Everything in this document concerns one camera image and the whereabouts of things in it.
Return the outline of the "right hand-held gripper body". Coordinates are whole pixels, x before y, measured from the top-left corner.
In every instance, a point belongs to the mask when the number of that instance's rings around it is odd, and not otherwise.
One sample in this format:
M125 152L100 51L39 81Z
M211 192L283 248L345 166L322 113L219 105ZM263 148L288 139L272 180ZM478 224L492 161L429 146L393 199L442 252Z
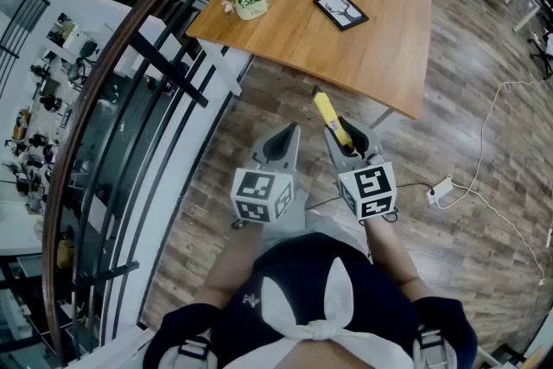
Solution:
M340 196L358 222L393 211L397 185L391 162L381 154L349 156L344 163L334 163Z

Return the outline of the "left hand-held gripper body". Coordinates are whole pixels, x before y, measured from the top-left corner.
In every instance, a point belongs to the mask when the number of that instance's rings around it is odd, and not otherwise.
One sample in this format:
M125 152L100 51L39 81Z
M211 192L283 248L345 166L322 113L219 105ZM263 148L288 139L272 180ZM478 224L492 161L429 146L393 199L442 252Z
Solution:
M231 201L238 220L262 226L303 224L303 188L296 163L289 163L288 149L278 152L279 159L270 160L262 151L262 138L254 143L232 183Z

